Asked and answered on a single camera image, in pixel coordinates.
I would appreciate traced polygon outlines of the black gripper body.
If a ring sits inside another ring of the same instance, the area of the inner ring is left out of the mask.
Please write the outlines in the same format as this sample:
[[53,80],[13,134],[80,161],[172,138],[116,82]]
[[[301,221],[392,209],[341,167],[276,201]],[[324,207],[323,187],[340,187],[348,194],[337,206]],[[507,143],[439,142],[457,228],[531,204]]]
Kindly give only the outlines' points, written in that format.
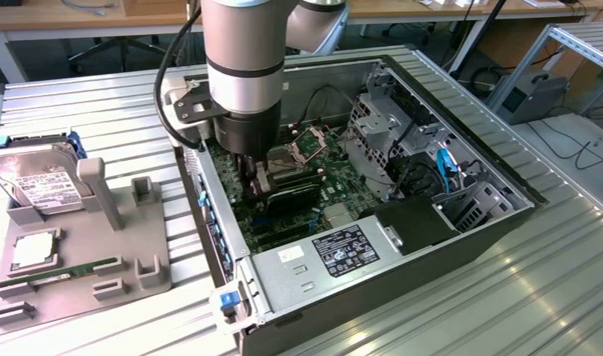
[[279,136],[281,102],[253,114],[228,112],[213,119],[215,137],[235,154],[265,154]]

